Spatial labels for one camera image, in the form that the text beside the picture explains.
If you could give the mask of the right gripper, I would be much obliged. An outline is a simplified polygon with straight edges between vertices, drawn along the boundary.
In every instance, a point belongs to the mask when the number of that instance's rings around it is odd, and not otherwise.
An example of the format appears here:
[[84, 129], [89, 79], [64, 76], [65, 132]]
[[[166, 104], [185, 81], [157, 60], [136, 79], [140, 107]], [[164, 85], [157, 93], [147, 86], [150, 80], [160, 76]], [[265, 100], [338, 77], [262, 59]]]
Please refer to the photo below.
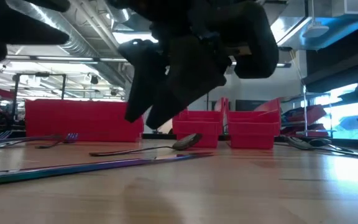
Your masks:
[[159, 128], [226, 83], [228, 55], [236, 61], [239, 78], [270, 77], [279, 53], [264, 4], [255, 0], [108, 0], [108, 6], [130, 9], [150, 21], [152, 36], [160, 43], [194, 35], [170, 41], [167, 79], [168, 61], [156, 43], [133, 39], [119, 46], [119, 53], [134, 67], [125, 119], [133, 123], [152, 106], [146, 125]]

